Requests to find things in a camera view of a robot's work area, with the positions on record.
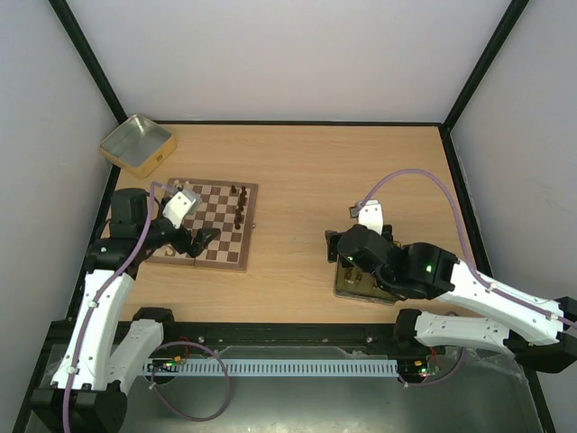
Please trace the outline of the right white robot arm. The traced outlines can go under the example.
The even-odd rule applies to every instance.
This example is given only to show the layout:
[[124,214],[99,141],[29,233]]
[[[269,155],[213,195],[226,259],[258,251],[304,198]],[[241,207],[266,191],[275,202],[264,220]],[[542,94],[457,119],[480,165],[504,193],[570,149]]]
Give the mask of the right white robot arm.
[[568,333],[576,323],[575,299],[513,289],[433,244],[399,245],[390,226],[375,232],[356,224],[326,232],[325,240],[327,260],[343,276],[344,296],[391,303],[426,299],[474,312],[466,318],[402,309],[393,342],[403,353],[454,345],[509,355],[542,373],[560,373],[576,360],[576,338]]

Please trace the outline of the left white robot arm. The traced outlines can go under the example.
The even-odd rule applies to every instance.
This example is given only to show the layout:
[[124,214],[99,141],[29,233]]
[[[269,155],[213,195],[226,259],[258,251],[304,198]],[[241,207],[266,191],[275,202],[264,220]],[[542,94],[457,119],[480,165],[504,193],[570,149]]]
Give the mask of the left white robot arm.
[[199,194],[166,190],[162,200],[137,188],[118,189],[111,198],[109,235],[87,249],[83,299],[68,348],[50,383],[31,397],[33,413],[51,432],[121,429],[133,382],[174,323],[170,309],[142,309],[120,345],[114,344],[140,264],[167,244],[197,257],[220,233],[186,228],[186,218],[203,202]]

